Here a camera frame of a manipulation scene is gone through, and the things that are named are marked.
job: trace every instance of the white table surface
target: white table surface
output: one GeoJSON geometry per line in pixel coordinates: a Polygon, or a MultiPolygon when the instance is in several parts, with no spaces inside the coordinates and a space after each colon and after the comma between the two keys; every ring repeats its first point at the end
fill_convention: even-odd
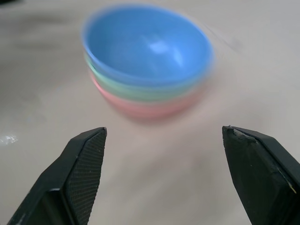
{"type": "Polygon", "coordinates": [[[300,161],[300,2],[152,0],[197,23],[217,63],[202,102],[151,125],[115,112],[87,76],[81,25],[117,2],[26,0],[0,8],[0,224],[70,138],[105,126],[90,225],[249,225],[221,127],[271,135],[300,161]]]}

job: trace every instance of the pink bowl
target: pink bowl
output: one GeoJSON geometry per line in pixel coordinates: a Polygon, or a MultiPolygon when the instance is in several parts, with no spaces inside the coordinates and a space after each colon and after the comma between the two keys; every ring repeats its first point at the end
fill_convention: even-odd
{"type": "Polygon", "coordinates": [[[112,95],[97,83],[91,72],[90,76],[95,86],[98,88],[98,90],[108,103],[112,104],[114,107],[116,107],[126,115],[140,119],[161,118],[182,111],[192,106],[199,99],[199,97],[201,96],[201,92],[203,91],[199,88],[194,88],[181,97],[159,103],[134,102],[112,95]]]}

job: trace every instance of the green bowl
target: green bowl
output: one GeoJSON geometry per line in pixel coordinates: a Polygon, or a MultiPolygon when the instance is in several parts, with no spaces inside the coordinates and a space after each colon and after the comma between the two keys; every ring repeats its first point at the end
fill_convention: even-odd
{"type": "Polygon", "coordinates": [[[164,100],[169,100],[178,97],[191,89],[190,85],[189,86],[177,85],[174,88],[169,87],[163,89],[163,88],[145,88],[145,87],[137,87],[137,86],[122,84],[100,74],[94,68],[88,56],[85,55],[84,57],[95,79],[101,85],[101,87],[106,91],[120,98],[125,98],[134,101],[147,101],[147,102],[164,101],[164,100]]]}

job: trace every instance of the bowl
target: bowl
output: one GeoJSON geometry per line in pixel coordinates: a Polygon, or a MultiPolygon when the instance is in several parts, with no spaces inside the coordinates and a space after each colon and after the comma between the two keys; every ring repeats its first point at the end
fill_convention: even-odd
{"type": "Polygon", "coordinates": [[[90,74],[92,81],[108,103],[125,115],[140,119],[158,119],[183,111],[194,105],[202,96],[204,89],[195,88],[187,94],[169,101],[158,103],[139,103],[119,98],[104,90],[90,74]]]}
{"type": "Polygon", "coordinates": [[[95,13],[82,32],[91,64],[117,82],[141,87],[194,83],[206,76],[212,48],[185,17],[139,4],[95,13]]]}
{"type": "Polygon", "coordinates": [[[175,86],[173,88],[147,88],[132,85],[126,85],[114,81],[108,77],[100,74],[89,62],[86,60],[90,73],[92,73],[99,85],[106,91],[116,95],[120,98],[126,98],[134,101],[165,101],[184,94],[189,89],[197,86],[197,82],[191,85],[175,86]]]}

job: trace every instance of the plastic bowl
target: plastic bowl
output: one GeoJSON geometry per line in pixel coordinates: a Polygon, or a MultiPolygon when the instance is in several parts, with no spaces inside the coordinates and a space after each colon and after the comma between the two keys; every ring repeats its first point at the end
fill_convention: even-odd
{"type": "Polygon", "coordinates": [[[96,70],[133,86],[164,87],[205,76],[209,40],[186,18],[158,7],[129,4],[93,15],[82,32],[96,70]]]}
{"type": "Polygon", "coordinates": [[[172,89],[166,88],[143,88],[136,87],[131,85],[126,85],[109,79],[108,77],[103,76],[88,62],[90,72],[93,73],[97,83],[101,85],[101,87],[116,95],[120,98],[126,98],[133,101],[144,101],[144,102],[152,102],[152,101],[165,101],[172,98],[176,98],[189,89],[198,85],[198,83],[193,83],[193,86],[186,85],[180,87],[173,87],[172,89]]]}
{"type": "Polygon", "coordinates": [[[142,119],[157,119],[165,116],[175,114],[183,111],[186,108],[192,106],[203,92],[202,89],[191,90],[188,94],[174,98],[170,101],[159,102],[156,104],[138,103],[134,101],[125,100],[111,93],[105,91],[96,81],[93,74],[90,74],[92,81],[98,88],[102,96],[107,100],[108,103],[113,105],[122,113],[127,116],[142,119]]]}

